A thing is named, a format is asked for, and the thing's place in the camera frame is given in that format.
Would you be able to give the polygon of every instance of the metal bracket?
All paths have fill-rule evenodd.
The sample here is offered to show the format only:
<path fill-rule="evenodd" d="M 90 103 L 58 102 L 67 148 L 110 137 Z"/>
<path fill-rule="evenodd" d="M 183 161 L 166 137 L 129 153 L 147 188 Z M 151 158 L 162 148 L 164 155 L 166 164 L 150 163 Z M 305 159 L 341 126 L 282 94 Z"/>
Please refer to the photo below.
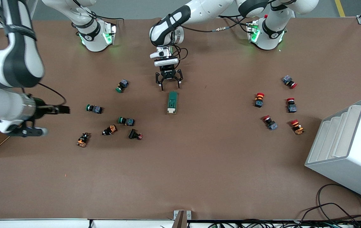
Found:
<path fill-rule="evenodd" d="M 361 19 L 359 15 L 356 15 L 356 20 L 358 21 L 358 24 L 361 24 Z"/>
<path fill-rule="evenodd" d="M 111 35 L 111 45 L 114 45 L 116 32 L 117 32 L 117 26 L 111 25 L 111 33 L 112 33 L 112 35 Z"/>
<path fill-rule="evenodd" d="M 176 216 L 178 215 L 179 211 L 185 211 L 185 210 L 176 210 L 173 211 L 173 219 L 176 219 Z M 185 211 L 186 212 L 186 218 L 187 220 L 191 220 L 192 219 L 192 211 Z"/>
<path fill-rule="evenodd" d="M 192 219 L 192 211 L 177 210 L 173 211 L 172 228 L 187 228 L 187 220 Z"/>

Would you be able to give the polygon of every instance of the white storage box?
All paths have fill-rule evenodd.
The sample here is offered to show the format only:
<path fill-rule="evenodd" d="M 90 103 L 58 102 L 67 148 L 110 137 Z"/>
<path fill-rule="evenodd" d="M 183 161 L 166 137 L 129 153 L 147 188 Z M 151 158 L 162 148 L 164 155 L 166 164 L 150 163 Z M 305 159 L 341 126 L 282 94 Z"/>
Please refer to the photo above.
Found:
<path fill-rule="evenodd" d="M 305 166 L 361 195 L 361 101 L 321 121 Z"/>

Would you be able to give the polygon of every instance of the black cable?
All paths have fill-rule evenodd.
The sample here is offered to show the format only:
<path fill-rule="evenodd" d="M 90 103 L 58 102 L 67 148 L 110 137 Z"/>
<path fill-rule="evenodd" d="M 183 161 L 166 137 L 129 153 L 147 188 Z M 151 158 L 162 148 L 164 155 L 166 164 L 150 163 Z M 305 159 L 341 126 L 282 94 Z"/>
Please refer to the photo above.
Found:
<path fill-rule="evenodd" d="M 55 91 L 53 88 L 50 88 L 50 87 L 48 87 L 48 86 L 46 86 L 46 85 L 44 85 L 44 84 L 42 84 L 42 83 L 38 83 L 39 85 L 41 85 L 41 86 L 43 86 L 43 87 L 45 87 L 45 88 L 47 88 L 47 89 L 49 89 L 49 90 L 51 90 L 52 92 L 54 92 L 54 93 L 56 93 L 56 94 L 58 94 L 60 97 L 62 97 L 62 99 L 64 100 L 64 102 L 62 102 L 61 104 L 59 104 L 59 105 L 65 105 L 66 104 L 66 98 L 63 96 L 63 95 L 61 95 L 60 93 L 58 93 L 57 91 Z"/>
<path fill-rule="evenodd" d="M 238 21 L 238 17 L 237 17 L 237 22 L 235 22 L 235 24 L 233 24 L 232 26 L 230 26 L 229 28 L 232 28 L 234 26 L 236 26 L 237 24 L 241 25 L 241 22 L 244 20 L 245 18 L 241 18 L 239 21 Z"/>
<path fill-rule="evenodd" d="M 263 224 L 258 223 L 258 221 L 256 219 L 245 219 L 242 222 L 243 223 L 251 223 L 250 225 L 247 226 L 247 228 L 254 228 L 256 225 L 260 225 L 261 228 L 264 228 Z"/>
<path fill-rule="evenodd" d="M 96 18 L 97 18 L 95 14 L 93 14 L 93 13 L 85 10 L 85 9 L 83 8 L 83 6 L 82 6 L 77 0 L 72 0 L 72 1 L 73 1 L 75 4 L 77 4 L 81 9 L 83 9 L 83 11 L 85 11 L 91 18 L 93 18 L 93 19 L 96 19 Z"/>
<path fill-rule="evenodd" d="M 297 227 L 297 225 L 296 224 L 293 224 L 293 225 L 284 225 L 284 226 L 282 226 L 282 227 L 280 227 L 280 228 L 288 228 L 288 227 Z"/>
<path fill-rule="evenodd" d="M 222 16 L 222 15 L 219 15 L 218 17 L 221 17 L 221 18 L 231 18 L 231 17 L 241 17 L 242 15 L 235 15 L 235 16 Z"/>
<path fill-rule="evenodd" d="M 258 219 L 249 219 L 249 222 L 252 222 L 255 224 L 263 224 L 266 228 L 270 228 L 270 226 L 268 224 L 271 224 L 269 222 L 258 220 Z"/>
<path fill-rule="evenodd" d="M 343 186 L 343 185 L 340 185 L 340 184 L 326 184 L 326 185 L 322 186 L 322 187 L 318 190 L 318 192 L 317 192 L 318 205 L 321 204 L 321 191 L 322 191 L 325 187 L 331 186 L 331 185 L 333 185 L 333 186 L 338 186 L 338 187 L 347 189 L 348 191 L 354 193 L 358 198 L 361 199 L 361 195 L 359 195 L 358 193 L 356 193 L 356 192 L 348 189 L 347 187 L 345 187 L 345 186 Z M 320 209 L 321 209 L 322 213 L 325 215 L 325 217 L 328 218 L 328 216 L 325 214 L 325 211 L 322 209 L 322 206 L 320 207 Z"/>
<path fill-rule="evenodd" d="M 231 224 L 229 224 L 229 223 L 227 223 L 227 222 L 215 222 L 215 223 L 209 225 L 207 228 L 211 228 L 211 227 L 213 227 L 213 226 L 215 226 L 215 225 L 220 225 L 220 228 L 225 228 L 225 226 L 224 226 L 223 224 L 227 224 L 227 225 L 229 225 L 230 227 L 235 228 L 235 226 L 233 226 L 233 225 L 231 225 Z"/>
<path fill-rule="evenodd" d="M 359 218 L 359 217 L 361 217 L 361 215 L 351 215 L 351 217 L 352 218 Z M 346 219 L 348 219 L 348 217 L 336 218 L 336 219 L 332 219 L 332 220 L 334 220 L 334 221 L 344 221 Z"/>
<path fill-rule="evenodd" d="M 246 228 L 246 226 L 242 225 L 242 223 L 235 223 L 237 224 L 237 228 Z"/>
<path fill-rule="evenodd" d="M 339 205 L 337 205 L 336 203 L 325 203 L 325 204 L 322 204 L 322 205 L 314 206 L 314 207 L 308 209 L 308 210 L 304 213 L 302 219 L 300 220 L 300 222 L 299 222 L 298 224 L 293 225 L 293 226 L 295 226 L 295 228 L 299 227 L 299 226 L 303 223 L 304 218 L 306 217 L 306 215 L 307 215 L 310 211 L 315 210 L 315 209 L 317 209 L 317 208 L 321 208 L 321 207 L 326 206 L 326 205 L 336 205 L 336 206 L 338 206 L 338 207 L 341 209 L 341 207 L 340 207 Z"/>
<path fill-rule="evenodd" d="M 329 223 L 326 223 L 326 222 L 324 222 L 324 224 L 327 226 L 327 227 L 329 227 L 329 228 L 335 228 L 335 226 L 334 225 L 332 225 L 332 224 L 329 224 Z"/>
<path fill-rule="evenodd" d="M 233 19 L 233 18 L 231 18 L 231 17 L 224 17 L 224 18 L 225 18 L 225 19 L 230 19 L 230 20 L 232 20 L 234 23 L 237 23 L 238 25 L 240 25 L 241 29 L 242 29 L 244 32 L 253 34 L 253 32 L 249 32 L 248 30 L 246 30 L 246 29 L 244 29 L 244 28 L 242 27 L 242 24 L 244 24 L 244 25 L 246 26 L 245 23 L 241 23 L 244 18 L 242 18 L 242 20 L 239 20 L 239 21 L 238 21 L 238 17 L 236 17 L 236 19 Z"/>
<path fill-rule="evenodd" d="M 173 20 L 175 21 L 175 24 L 176 24 L 177 26 L 180 26 L 180 27 L 182 27 L 182 28 L 184 28 L 184 29 L 192 30 L 192 31 L 195 31 L 195 32 L 217 32 L 217 30 L 215 30 L 215 29 L 214 29 L 214 30 L 198 30 L 198 29 L 194 29 L 194 28 L 189 28 L 189 27 L 186 27 L 186 26 L 183 26 L 183 25 L 179 24 L 179 23 L 177 22 L 177 20 L 173 17 L 172 14 L 168 14 L 168 16 L 173 18 Z M 238 24 L 238 23 L 235 23 L 234 25 L 229 26 L 229 27 L 226 28 L 226 29 L 230 29 L 230 28 L 234 27 L 234 26 L 237 25 L 237 24 Z"/>
<path fill-rule="evenodd" d="M 112 19 L 112 20 L 124 20 L 124 18 L 122 18 L 122 17 L 103 17 L 103 16 L 99 16 L 98 15 L 98 17 L 101 17 L 101 18 L 105 18 L 105 19 Z"/>
<path fill-rule="evenodd" d="M 349 218 L 351 218 L 354 222 L 357 223 L 357 221 L 356 221 L 354 218 L 352 218 L 351 215 L 349 215 L 349 213 L 347 213 L 341 206 L 339 206 L 339 205 L 337 205 L 337 204 L 336 204 L 335 206 L 337 206 L 339 209 L 341 209 L 341 211 L 343 211 Z M 342 227 L 339 226 L 336 222 L 332 221 L 332 220 L 328 217 L 328 215 L 326 215 L 326 213 L 325 213 L 324 210 L 322 209 L 322 206 L 320 207 L 320 209 L 321 209 L 322 213 L 324 214 L 324 216 L 328 219 L 328 221 L 331 222 L 331 224 L 336 225 L 336 226 L 339 227 L 339 228 L 342 228 Z"/>
<path fill-rule="evenodd" d="M 185 47 L 180 48 L 180 47 L 177 46 L 176 44 L 173 44 L 173 46 L 176 48 L 176 51 L 174 51 L 174 52 L 172 53 L 172 55 L 177 52 L 177 54 L 176 54 L 176 55 L 173 55 L 173 57 L 179 56 L 179 62 L 178 62 L 177 65 L 175 66 L 175 69 L 176 69 L 176 68 L 179 66 L 179 64 L 180 64 L 180 61 L 183 60 L 183 59 L 185 59 L 185 58 L 189 55 L 189 50 L 187 50 L 187 48 L 185 48 Z M 180 57 L 180 52 L 181 52 L 182 50 L 186 50 L 186 55 L 185 55 L 183 58 Z"/>

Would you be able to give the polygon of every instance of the brown table surface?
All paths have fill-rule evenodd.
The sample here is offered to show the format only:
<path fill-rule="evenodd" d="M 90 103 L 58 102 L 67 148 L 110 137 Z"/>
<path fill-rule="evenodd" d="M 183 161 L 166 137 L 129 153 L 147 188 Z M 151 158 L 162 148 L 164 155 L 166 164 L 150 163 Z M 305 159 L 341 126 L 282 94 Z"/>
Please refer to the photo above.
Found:
<path fill-rule="evenodd" d="M 92 53 L 80 44 L 69 21 L 36 21 L 44 61 L 43 83 L 61 92 L 71 114 L 46 116 L 37 126 L 47 137 L 10 138 L 0 147 L 0 218 L 163 219 L 189 209 L 195 219 L 296 219 L 316 206 L 326 177 L 304 162 L 321 119 L 361 99 L 361 25 L 355 18 L 291 19 L 284 41 L 262 51 L 235 27 L 216 33 L 186 31 L 180 64 L 181 88 L 155 84 L 155 51 L 148 39 L 154 20 L 126 20 L 118 46 Z M 213 29 L 223 19 L 193 26 Z M 0 48 L 7 45 L 0 30 Z M 281 78 L 290 75 L 291 90 Z M 130 86 L 114 88 L 121 79 Z M 176 115 L 166 113 L 168 92 L 179 92 Z M 60 98 L 28 89 L 49 104 Z M 256 93 L 265 94 L 255 108 Z M 298 112 L 286 112 L 295 97 Z M 87 104 L 105 108 L 85 111 Z M 271 115 L 279 128 L 261 121 Z M 136 120 L 142 141 L 127 138 Z M 306 133 L 296 136 L 288 121 Z M 118 126 L 113 136 L 101 132 Z M 86 148 L 79 136 L 92 133 Z M 361 214 L 361 201 L 329 187 L 322 202 L 336 202 Z M 344 216 L 326 208 L 331 218 Z M 308 219 L 323 219 L 319 211 Z"/>

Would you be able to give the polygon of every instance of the yellow floor line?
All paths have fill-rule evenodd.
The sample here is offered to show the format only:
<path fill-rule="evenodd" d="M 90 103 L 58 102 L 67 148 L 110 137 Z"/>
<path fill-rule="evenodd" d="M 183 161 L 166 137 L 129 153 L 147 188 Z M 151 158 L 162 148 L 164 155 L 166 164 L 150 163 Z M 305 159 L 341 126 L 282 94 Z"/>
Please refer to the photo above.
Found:
<path fill-rule="evenodd" d="M 344 9 L 340 0 L 335 0 L 336 8 L 338 8 L 338 13 L 340 17 L 345 17 Z"/>

